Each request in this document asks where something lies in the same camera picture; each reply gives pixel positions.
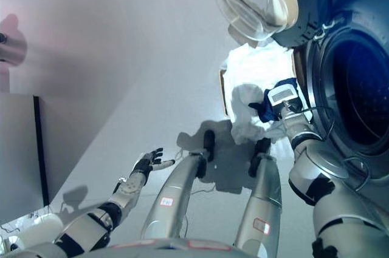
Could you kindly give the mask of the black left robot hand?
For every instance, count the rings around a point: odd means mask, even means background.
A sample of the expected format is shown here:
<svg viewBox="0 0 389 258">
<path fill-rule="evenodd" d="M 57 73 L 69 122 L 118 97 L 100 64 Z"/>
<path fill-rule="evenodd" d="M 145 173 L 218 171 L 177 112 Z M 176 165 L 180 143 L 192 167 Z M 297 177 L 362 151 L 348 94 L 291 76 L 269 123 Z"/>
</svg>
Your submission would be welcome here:
<svg viewBox="0 0 389 258">
<path fill-rule="evenodd" d="M 134 165 L 130 175 L 135 173 L 143 174 L 145 183 L 148 181 L 150 172 L 166 169 L 176 163 L 175 159 L 162 161 L 163 148 L 157 148 L 151 152 L 145 153 Z"/>
</svg>

